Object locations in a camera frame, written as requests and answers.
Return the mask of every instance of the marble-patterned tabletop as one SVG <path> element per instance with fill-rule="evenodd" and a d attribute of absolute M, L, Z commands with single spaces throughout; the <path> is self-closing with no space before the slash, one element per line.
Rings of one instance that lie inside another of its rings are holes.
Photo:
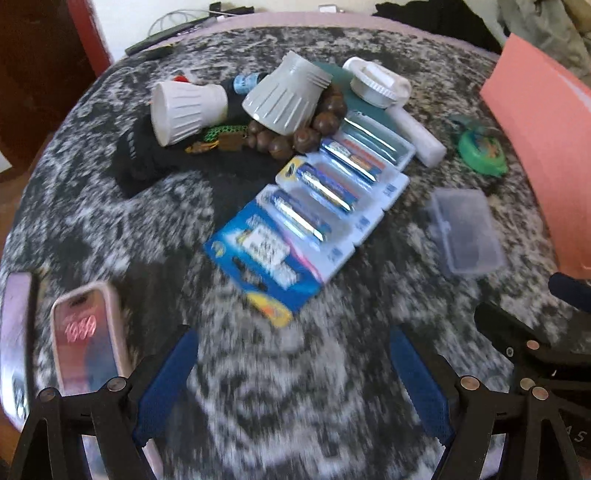
<path fill-rule="evenodd" d="M 417 160 L 407 167 L 410 186 L 374 233 L 286 328 L 274 329 L 202 248 L 228 209 L 240 209 L 262 182 L 228 173 L 214 192 L 199 171 L 185 172 L 125 200 L 108 167 L 156 82 L 187 70 L 202 83 L 269 71 L 288 50 L 337 64 L 377 60 L 407 77 L 414 88 L 408 110 L 448 153 L 432 170 Z M 546 286 L 555 270 L 551 242 L 510 144 L 503 141 L 509 173 L 486 179 L 460 162 L 446 127 L 450 113 L 494 124 L 479 96 L 493 67 L 489 56 L 441 39 L 300 27 L 215 33 L 184 40 L 160 61 L 139 54 L 112 66 L 47 147 L 2 258 L 0 290 L 11 271 L 41 278 L 37 388 L 57 385 L 53 301 L 109 280 L 122 299 L 134 365 L 175 325 L 199 331 L 198 363 L 157 440 L 168 478 L 429 479 L 441 446 L 425 436 L 392 371 L 390 327 L 411 324 L 458 374 L 493 389 L 508 388 L 511 366 L 474 327 L 480 301 L 499 304 L 553 342 L 568 336 L 571 310 Z M 440 186 L 484 190 L 506 268 L 478 280 L 442 276 L 423 211 Z"/>

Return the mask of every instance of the gray plastic cup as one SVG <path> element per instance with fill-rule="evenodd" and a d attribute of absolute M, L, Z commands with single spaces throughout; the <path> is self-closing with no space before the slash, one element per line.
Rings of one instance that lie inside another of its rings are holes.
<path fill-rule="evenodd" d="M 291 135 L 309 125 L 332 75 L 290 51 L 242 102 L 242 107 L 269 130 Z"/>

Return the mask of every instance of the screw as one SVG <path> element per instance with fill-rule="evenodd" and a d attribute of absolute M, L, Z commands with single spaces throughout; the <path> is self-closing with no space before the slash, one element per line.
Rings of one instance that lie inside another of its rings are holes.
<path fill-rule="evenodd" d="M 550 394 L 548 393 L 548 390 L 546 390 L 543 387 L 534 387 L 531 390 L 531 393 L 538 400 L 547 400 L 548 397 L 550 396 Z"/>
<path fill-rule="evenodd" d="M 474 377 L 462 377 L 460 380 L 460 385 L 464 387 L 466 390 L 478 390 L 480 387 L 480 382 L 477 378 Z"/>
<path fill-rule="evenodd" d="M 531 378 L 522 378 L 521 382 L 519 382 L 519 386 L 523 388 L 525 391 L 528 391 L 531 387 L 535 387 L 535 382 Z"/>
<path fill-rule="evenodd" d="M 127 385 L 127 380 L 124 379 L 123 377 L 115 377 L 115 378 L 111 378 L 108 382 L 107 382 L 107 388 L 111 391 L 111 392 L 118 392 L 120 390 L 123 390 L 125 388 L 125 386 Z"/>
<path fill-rule="evenodd" d="M 55 388 L 51 388 L 51 387 L 44 388 L 39 393 L 39 400 L 41 400 L 43 403 L 53 400 L 55 397 L 56 397 L 56 389 Z"/>
<path fill-rule="evenodd" d="M 537 350 L 538 348 L 540 348 L 540 344 L 535 340 L 527 340 L 526 345 L 527 348 L 529 348 L 530 350 Z"/>

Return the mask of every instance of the wooden floor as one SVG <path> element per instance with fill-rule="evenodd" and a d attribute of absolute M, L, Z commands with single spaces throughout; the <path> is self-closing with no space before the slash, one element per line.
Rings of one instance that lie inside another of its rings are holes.
<path fill-rule="evenodd" d="M 0 258 L 4 250 L 6 236 L 12 226 L 12 219 L 17 211 L 24 187 L 29 180 L 29 173 L 0 183 Z M 10 464 L 17 448 L 18 432 L 0 409 L 0 458 Z"/>

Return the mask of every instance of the green round object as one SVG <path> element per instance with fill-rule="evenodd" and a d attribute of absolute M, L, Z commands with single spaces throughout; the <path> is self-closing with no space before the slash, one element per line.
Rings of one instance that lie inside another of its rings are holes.
<path fill-rule="evenodd" d="M 468 130 L 460 137 L 457 150 L 466 165 L 483 175 L 500 177 L 509 170 L 501 144 L 494 137 Z"/>

